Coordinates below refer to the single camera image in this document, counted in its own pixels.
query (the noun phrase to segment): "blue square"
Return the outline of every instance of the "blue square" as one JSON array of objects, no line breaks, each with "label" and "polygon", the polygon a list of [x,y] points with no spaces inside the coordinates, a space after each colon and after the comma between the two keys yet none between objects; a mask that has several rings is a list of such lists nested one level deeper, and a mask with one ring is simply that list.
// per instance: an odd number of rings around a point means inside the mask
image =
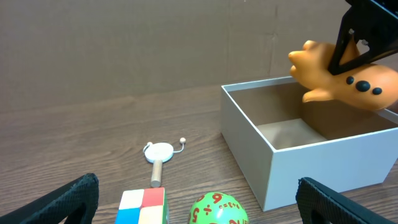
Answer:
[{"label": "blue square", "polygon": [[139,208],[122,209],[116,215],[115,224],[138,224]]}]

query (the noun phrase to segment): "wooden table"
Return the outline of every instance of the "wooden table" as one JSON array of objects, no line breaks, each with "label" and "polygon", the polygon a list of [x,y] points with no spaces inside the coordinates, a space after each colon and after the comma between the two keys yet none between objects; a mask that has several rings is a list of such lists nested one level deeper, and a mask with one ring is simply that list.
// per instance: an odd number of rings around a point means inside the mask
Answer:
[{"label": "wooden table", "polygon": [[[0,215],[77,177],[99,178],[94,223],[114,223],[124,190],[149,187],[148,141],[186,149],[164,164],[171,223],[185,223],[203,193],[234,195],[251,223],[301,223],[296,205],[263,213],[220,133],[220,87],[122,97],[0,114]],[[381,185],[345,196],[398,222],[398,163]]]}]

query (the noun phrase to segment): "orange toy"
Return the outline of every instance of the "orange toy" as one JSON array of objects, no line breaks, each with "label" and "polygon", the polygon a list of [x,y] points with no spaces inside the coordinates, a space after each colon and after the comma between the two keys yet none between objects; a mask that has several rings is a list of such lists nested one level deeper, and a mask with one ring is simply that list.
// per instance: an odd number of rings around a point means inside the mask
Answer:
[{"label": "orange toy", "polygon": [[[309,40],[303,50],[289,53],[293,63],[290,74],[311,90],[304,94],[304,103],[340,100],[357,108],[380,110],[398,100],[398,73],[386,66],[366,64],[332,75],[327,68],[334,49],[333,44]],[[359,55],[359,50],[351,39],[340,64]]]}]

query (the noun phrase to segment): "colorful cube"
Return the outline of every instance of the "colorful cube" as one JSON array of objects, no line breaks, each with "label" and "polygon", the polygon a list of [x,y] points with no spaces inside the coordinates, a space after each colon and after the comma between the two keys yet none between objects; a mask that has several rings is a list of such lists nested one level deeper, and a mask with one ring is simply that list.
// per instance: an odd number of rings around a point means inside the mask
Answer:
[{"label": "colorful cube", "polygon": [[115,224],[168,224],[169,205],[164,187],[123,192]]}]

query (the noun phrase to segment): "white box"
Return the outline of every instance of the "white box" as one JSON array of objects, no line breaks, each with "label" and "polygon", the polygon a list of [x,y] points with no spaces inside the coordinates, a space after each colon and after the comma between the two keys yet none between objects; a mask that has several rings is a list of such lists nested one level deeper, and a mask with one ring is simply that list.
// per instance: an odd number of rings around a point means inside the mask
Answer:
[{"label": "white box", "polygon": [[302,177],[337,192],[382,183],[398,158],[389,110],[302,103],[292,77],[221,89],[221,132],[263,211],[295,204]]}]

